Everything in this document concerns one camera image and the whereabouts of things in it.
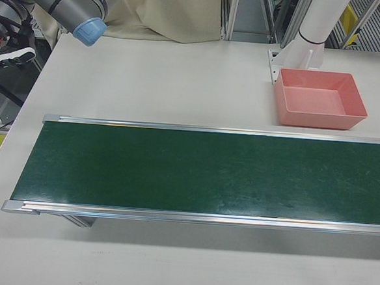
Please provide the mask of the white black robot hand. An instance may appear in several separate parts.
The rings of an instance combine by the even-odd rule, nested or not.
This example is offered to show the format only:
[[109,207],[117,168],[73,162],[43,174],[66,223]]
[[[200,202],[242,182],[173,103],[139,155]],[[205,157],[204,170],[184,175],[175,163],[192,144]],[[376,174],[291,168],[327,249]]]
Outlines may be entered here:
[[0,54],[0,69],[6,68],[9,66],[23,65],[27,62],[30,62],[35,57],[36,57],[35,50],[31,47]]

